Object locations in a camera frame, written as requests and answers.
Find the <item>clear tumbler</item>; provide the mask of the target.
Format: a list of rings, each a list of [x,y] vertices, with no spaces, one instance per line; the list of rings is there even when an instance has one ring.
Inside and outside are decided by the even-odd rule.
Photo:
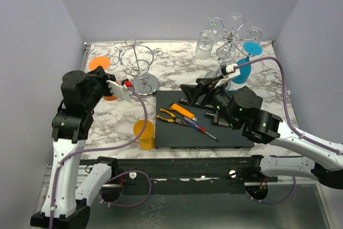
[[[262,38],[262,30],[259,27],[250,27],[248,28],[249,40],[260,44]]]

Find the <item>small clear wine glass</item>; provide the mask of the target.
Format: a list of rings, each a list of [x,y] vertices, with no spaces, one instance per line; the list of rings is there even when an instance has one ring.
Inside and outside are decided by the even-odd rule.
[[[223,45],[216,50],[216,55],[218,57],[217,61],[219,64],[231,60],[235,57],[235,51],[231,46]]]

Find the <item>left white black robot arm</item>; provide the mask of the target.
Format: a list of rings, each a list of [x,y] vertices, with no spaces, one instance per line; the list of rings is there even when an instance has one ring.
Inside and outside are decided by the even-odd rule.
[[[63,100],[52,121],[54,158],[49,188],[41,210],[31,216],[31,226],[85,228],[102,185],[118,179],[117,160],[98,157],[89,175],[77,186],[81,151],[93,123],[94,108],[102,97],[110,95],[111,80],[115,76],[101,66],[88,73],[75,70],[63,76]]]

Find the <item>orange plastic goblet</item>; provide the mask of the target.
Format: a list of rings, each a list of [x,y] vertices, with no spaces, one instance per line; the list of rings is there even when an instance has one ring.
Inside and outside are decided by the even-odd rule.
[[[104,70],[110,67],[110,59],[107,56],[98,56],[92,59],[88,65],[90,71],[95,70],[97,67],[102,67]],[[117,100],[115,96],[104,96],[105,101]]]

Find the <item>small chrome wire rack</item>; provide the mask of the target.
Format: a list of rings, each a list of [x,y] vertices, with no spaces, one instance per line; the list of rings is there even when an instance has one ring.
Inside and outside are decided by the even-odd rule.
[[[135,39],[125,40],[125,47],[118,50],[117,56],[112,58],[111,65],[119,65],[122,71],[132,78],[135,91],[143,98],[156,95],[160,83],[156,76],[150,73],[155,61],[154,51]]]

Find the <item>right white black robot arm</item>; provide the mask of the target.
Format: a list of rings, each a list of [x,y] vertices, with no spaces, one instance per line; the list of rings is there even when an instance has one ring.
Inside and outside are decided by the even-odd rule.
[[[247,167],[251,181],[288,175],[342,189],[342,144],[311,135],[262,110],[262,97],[246,86],[229,95],[223,85],[217,85],[219,81],[219,78],[198,78],[195,85],[182,84],[180,88],[189,105],[194,106],[201,98],[200,106],[211,105],[231,129],[241,130],[248,140],[296,153],[294,157],[262,157],[260,163]]]

